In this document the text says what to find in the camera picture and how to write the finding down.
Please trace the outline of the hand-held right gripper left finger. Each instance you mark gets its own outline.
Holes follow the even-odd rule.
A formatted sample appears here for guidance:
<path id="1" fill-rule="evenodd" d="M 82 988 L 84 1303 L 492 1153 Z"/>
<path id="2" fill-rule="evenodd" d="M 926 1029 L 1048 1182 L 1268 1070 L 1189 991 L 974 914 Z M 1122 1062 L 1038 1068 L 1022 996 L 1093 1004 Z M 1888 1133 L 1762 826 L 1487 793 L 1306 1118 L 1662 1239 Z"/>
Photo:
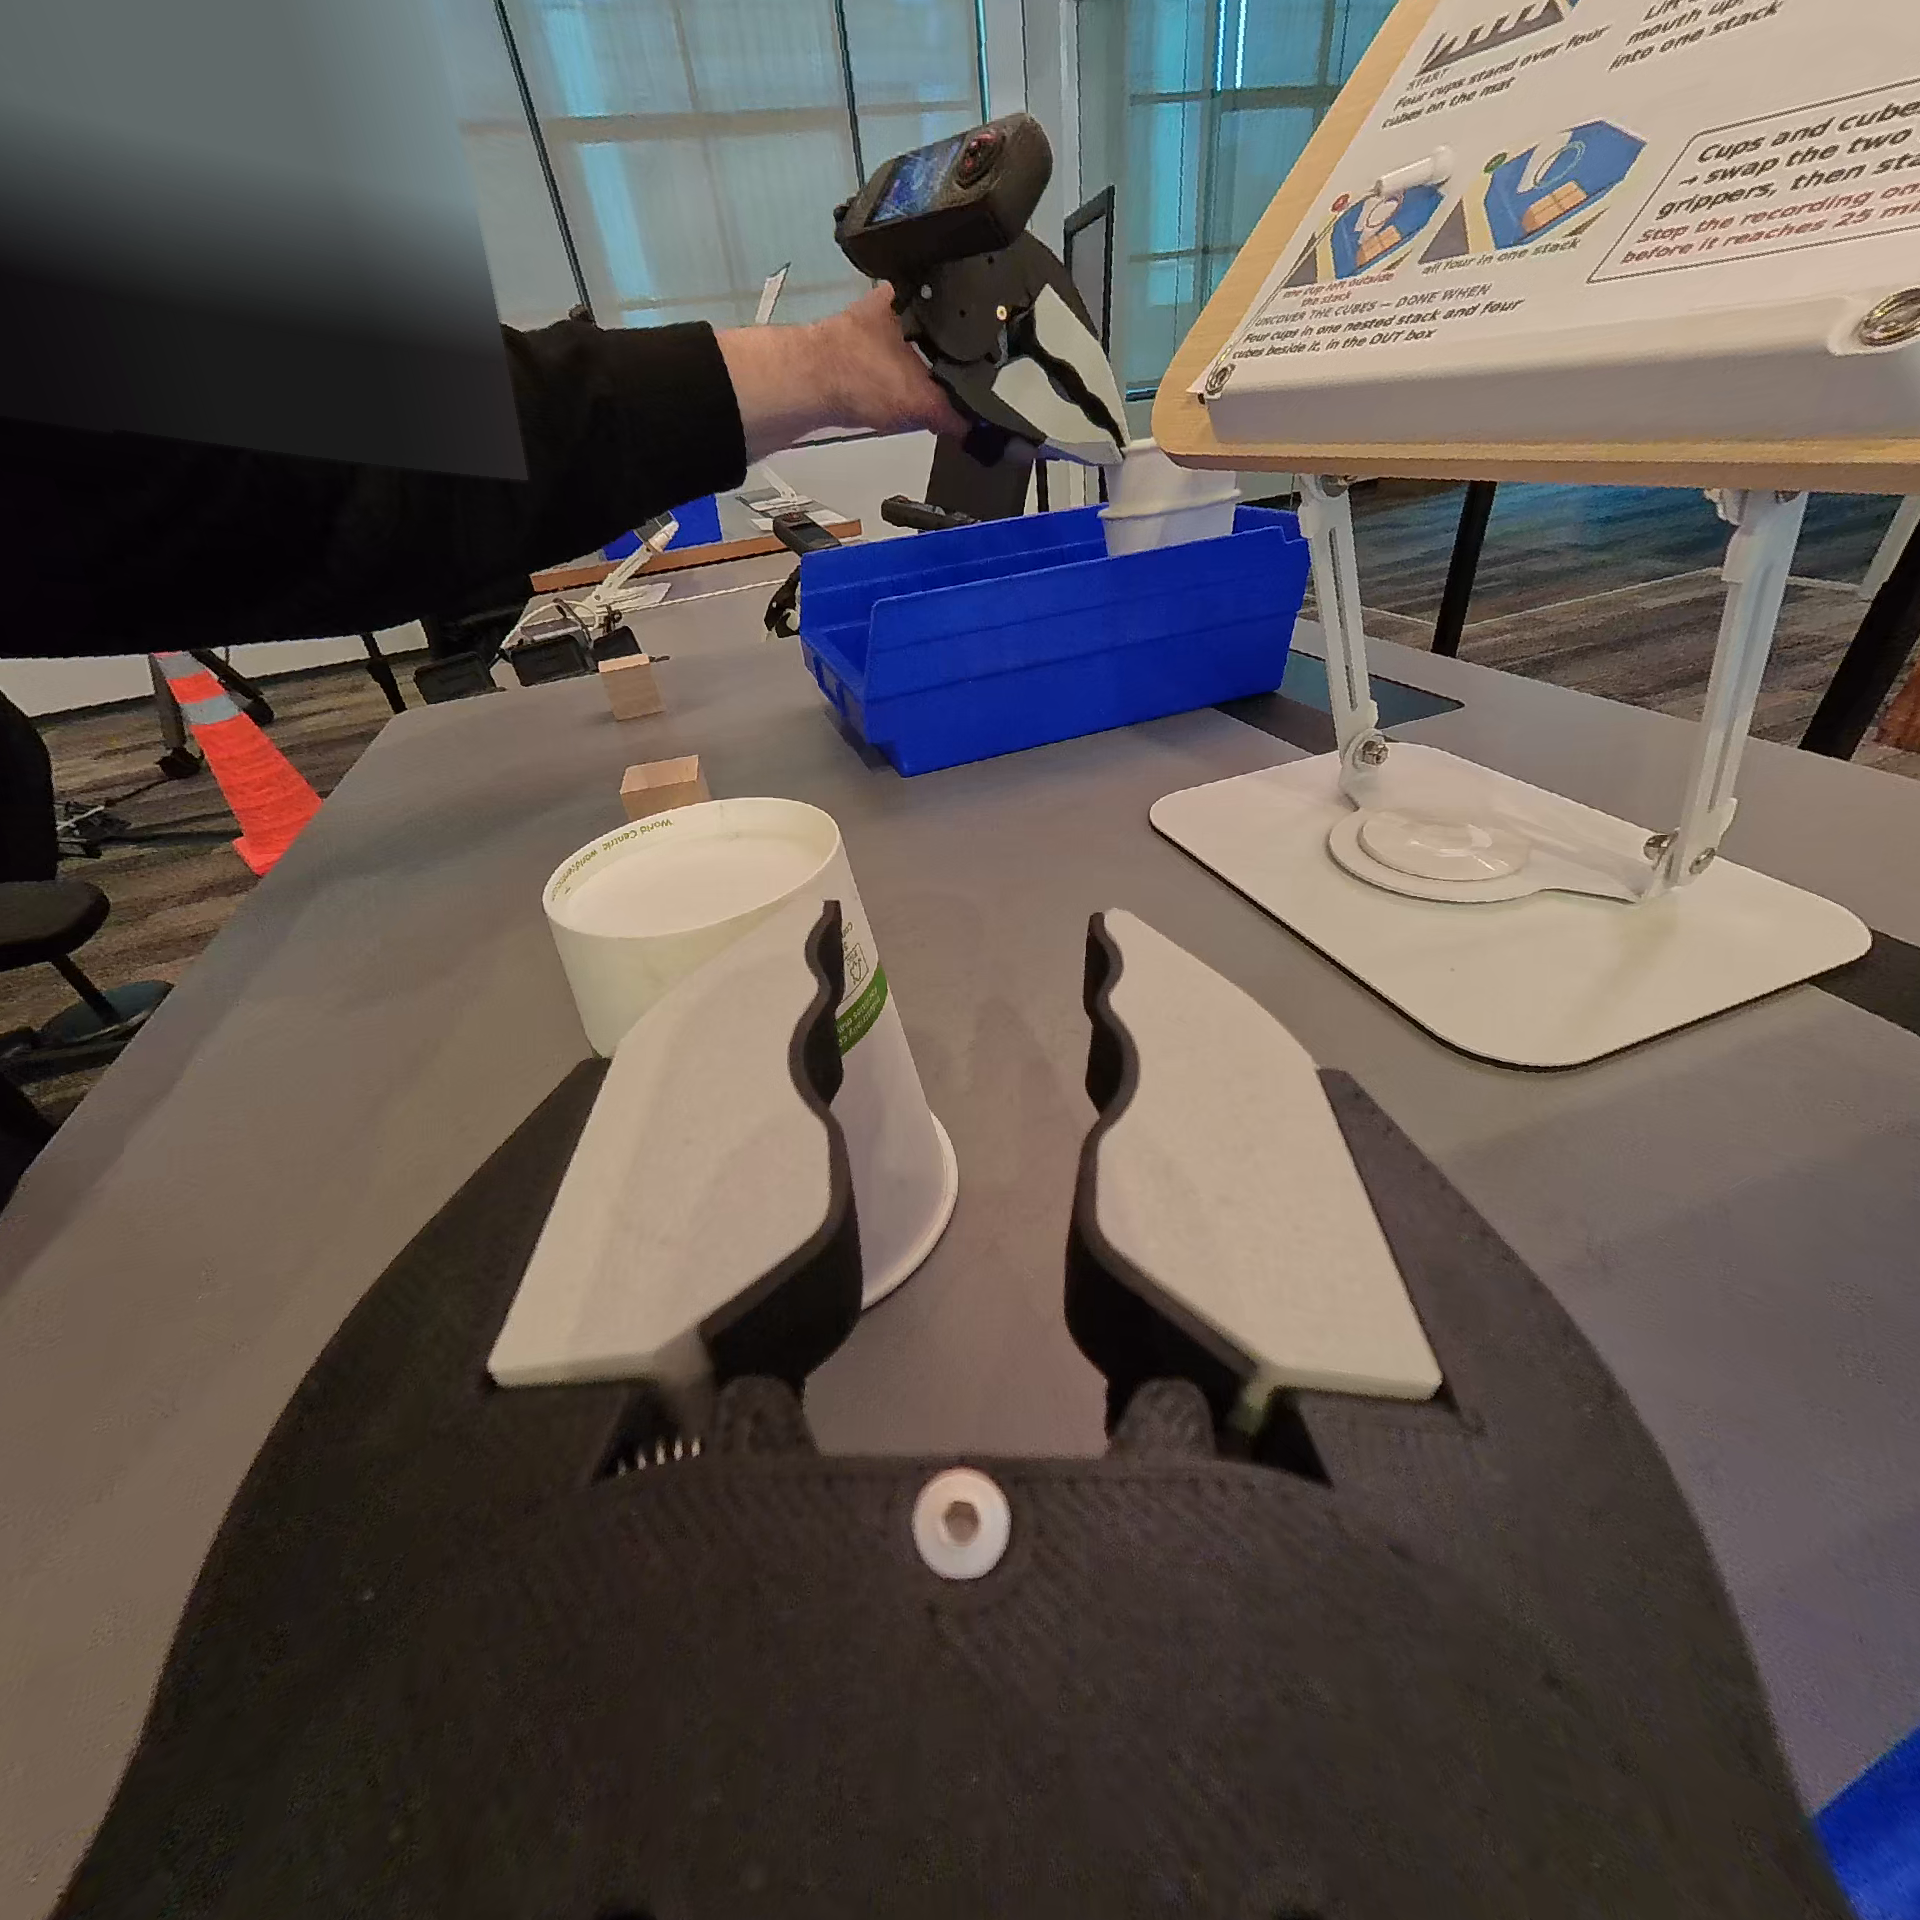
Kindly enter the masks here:
<path id="1" fill-rule="evenodd" d="M 862 1305 L 836 901 L 794 901 L 618 1045 L 500 1322 L 498 1388 L 802 1392 Z"/>

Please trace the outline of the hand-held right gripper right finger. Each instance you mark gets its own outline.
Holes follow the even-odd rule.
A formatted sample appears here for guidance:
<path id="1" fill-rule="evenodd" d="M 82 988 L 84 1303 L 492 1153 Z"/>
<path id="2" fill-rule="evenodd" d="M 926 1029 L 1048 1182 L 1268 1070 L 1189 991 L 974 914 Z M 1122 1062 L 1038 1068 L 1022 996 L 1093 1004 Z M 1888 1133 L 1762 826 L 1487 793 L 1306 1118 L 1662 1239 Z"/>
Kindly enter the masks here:
<path id="1" fill-rule="evenodd" d="M 1120 908 L 1087 920 L 1084 1005 L 1064 1322 L 1106 1432 L 1155 1384 L 1189 1388 L 1213 1432 L 1283 1432 L 1307 1398 L 1442 1420 L 1442 1361 L 1306 1045 Z"/>

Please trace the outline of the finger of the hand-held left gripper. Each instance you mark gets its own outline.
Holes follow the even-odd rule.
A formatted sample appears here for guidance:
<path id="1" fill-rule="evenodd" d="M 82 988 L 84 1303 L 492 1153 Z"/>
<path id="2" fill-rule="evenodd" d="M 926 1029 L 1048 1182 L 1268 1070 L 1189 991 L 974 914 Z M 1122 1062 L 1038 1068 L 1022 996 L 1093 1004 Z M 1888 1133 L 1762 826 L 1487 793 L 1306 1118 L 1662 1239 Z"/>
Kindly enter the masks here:
<path id="1" fill-rule="evenodd" d="M 1054 383 L 1042 360 L 1016 357 L 996 372 L 996 400 L 1016 416 L 1022 439 L 1052 458 L 1117 458 L 1122 434 L 1093 400 Z"/>
<path id="2" fill-rule="evenodd" d="M 1130 441 L 1125 400 L 1093 326 L 1060 292 L 1038 292 L 1024 322 L 1020 357 L 1042 360 L 1054 383 L 1074 398 L 1093 400 Z"/>

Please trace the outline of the white paper cup green band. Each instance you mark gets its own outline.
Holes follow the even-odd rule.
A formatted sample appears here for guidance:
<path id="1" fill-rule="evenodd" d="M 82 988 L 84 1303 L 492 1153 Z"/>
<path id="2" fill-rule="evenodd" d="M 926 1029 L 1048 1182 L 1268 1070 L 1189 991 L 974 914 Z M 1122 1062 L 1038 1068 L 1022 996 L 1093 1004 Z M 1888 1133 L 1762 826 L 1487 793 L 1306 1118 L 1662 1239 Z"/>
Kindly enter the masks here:
<path id="1" fill-rule="evenodd" d="M 667 990 L 781 905 L 838 902 L 843 1086 L 862 1303 L 904 1284 L 957 1197 L 952 1142 L 928 1106 L 836 821 L 799 799 L 708 799 L 623 822 L 567 855 L 542 908 L 592 1050 L 608 1057 Z"/>
<path id="2" fill-rule="evenodd" d="M 1112 560 L 1227 536 L 1235 528 L 1237 472 L 1179 466 L 1152 439 L 1127 441 L 1102 478 L 1110 498 L 1100 518 Z"/>

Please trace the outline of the blue plastic bin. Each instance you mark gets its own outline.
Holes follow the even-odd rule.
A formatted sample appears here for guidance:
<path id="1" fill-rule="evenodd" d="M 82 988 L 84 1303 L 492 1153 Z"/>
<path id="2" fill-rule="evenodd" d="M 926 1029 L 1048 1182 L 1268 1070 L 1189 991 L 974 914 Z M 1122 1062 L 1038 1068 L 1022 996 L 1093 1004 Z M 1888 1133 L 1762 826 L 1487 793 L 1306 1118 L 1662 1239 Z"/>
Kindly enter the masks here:
<path id="1" fill-rule="evenodd" d="M 1814 1831 L 1859 1918 L 1918 1918 L 1918 1748 L 1911 1729 L 1814 1814 Z"/>
<path id="2" fill-rule="evenodd" d="M 799 561 L 799 648 L 903 776 L 1283 685 L 1310 573 L 1291 511 L 1110 558 L 1100 509 L 996 518 Z"/>

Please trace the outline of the person's left forearm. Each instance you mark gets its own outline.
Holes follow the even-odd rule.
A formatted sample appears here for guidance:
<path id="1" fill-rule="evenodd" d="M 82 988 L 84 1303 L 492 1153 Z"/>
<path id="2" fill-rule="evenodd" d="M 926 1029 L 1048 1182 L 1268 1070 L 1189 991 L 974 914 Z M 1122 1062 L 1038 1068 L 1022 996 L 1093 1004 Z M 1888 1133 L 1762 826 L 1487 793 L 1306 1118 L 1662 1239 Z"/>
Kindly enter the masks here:
<path id="1" fill-rule="evenodd" d="M 703 322 L 500 332 L 524 450 L 512 561 L 574 560 L 738 485 L 749 466 L 732 375 Z"/>

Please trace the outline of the grey desk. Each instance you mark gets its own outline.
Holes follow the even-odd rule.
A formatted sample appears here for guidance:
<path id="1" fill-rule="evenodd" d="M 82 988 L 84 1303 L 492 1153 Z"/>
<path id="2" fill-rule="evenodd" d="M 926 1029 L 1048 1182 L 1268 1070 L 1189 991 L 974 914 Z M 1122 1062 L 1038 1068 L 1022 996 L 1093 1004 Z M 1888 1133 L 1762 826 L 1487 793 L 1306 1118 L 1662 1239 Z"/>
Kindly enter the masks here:
<path id="1" fill-rule="evenodd" d="M 1820 988 L 1612 1060 L 1467 1060 L 1162 841 L 1322 751 L 1295 696 L 943 775 L 838 733 L 749 588 L 658 616 L 667 714 L 564 681 L 392 717 L 4 1210 L 4 1914 L 112 1800 L 210 1537 L 368 1284 L 588 1045 L 547 932 L 632 761 L 843 826 L 951 1228 L 806 1394 L 838 1450 L 1067 1456 L 1087 914 L 1139 912 L 1350 1071 L 1610 1360 L 1708 1532 L 1803 1796 L 1915 1725 L 1915 1036 Z"/>

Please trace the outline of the person's left hand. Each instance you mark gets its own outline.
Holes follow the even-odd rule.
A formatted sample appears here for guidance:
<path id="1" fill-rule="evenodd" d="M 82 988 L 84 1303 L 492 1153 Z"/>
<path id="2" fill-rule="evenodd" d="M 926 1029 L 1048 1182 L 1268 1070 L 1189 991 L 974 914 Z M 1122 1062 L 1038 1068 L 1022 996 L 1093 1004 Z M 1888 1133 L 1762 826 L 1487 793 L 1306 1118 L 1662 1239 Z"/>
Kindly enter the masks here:
<path id="1" fill-rule="evenodd" d="M 970 434 L 970 420 L 904 340 L 885 284 L 824 319 L 727 326 L 715 340 L 749 461 L 828 429 L 926 429 L 949 441 Z"/>

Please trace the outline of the wooden table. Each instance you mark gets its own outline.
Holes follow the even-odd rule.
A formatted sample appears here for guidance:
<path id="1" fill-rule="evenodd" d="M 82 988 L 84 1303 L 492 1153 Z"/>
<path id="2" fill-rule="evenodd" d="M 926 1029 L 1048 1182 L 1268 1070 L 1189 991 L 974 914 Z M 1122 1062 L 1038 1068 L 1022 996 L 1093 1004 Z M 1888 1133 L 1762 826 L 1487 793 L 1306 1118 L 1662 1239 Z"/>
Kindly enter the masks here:
<path id="1" fill-rule="evenodd" d="M 690 500 L 663 532 L 640 528 L 581 560 L 534 568 L 531 588 L 586 591 L 622 568 L 626 568 L 626 580 L 640 580 L 738 560 L 776 560 L 788 553 L 776 540 L 776 518 L 808 521 L 838 542 L 854 542 L 866 532 L 854 513 L 843 513 L 776 482 L 759 482 L 733 494 Z"/>

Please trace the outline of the white board stand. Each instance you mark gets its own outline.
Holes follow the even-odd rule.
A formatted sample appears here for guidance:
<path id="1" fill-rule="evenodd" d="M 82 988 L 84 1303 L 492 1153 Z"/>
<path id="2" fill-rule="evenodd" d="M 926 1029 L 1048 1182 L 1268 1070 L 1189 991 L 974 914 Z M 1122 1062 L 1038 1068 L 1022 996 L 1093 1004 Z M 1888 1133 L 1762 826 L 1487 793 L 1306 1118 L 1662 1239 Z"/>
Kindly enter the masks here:
<path id="1" fill-rule="evenodd" d="M 1334 749 L 1163 796 L 1149 809 L 1163 839 L 1491 1064 L 1589 1064 L 1868 956 L 1851 909 L 1724 855 L 1806 490 L 1712 494 L 1732 536 L 1708 701 L 1666 831 L 1387 741 L 1348 494 L 1343 478 L 1301 478 Z"/>

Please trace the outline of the orange traffic cone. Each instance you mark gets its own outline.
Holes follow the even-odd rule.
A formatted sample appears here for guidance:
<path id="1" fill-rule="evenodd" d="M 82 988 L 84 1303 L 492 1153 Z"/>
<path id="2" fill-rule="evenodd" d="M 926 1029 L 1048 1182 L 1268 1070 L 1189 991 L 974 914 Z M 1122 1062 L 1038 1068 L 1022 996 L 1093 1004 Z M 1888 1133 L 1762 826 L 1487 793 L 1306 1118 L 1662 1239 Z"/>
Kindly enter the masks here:
<path id="1" fill-rule="evenodd" d="M 181 717 L 199 742 L 239 833 L 232 850 L 262 878 L 283 858 L 298 837 L 319 814 L 322 799 L 299 770 L 251 719 L 210 666 L 190 653 L 158 653 L 151 663 L 163 673 Z"/>

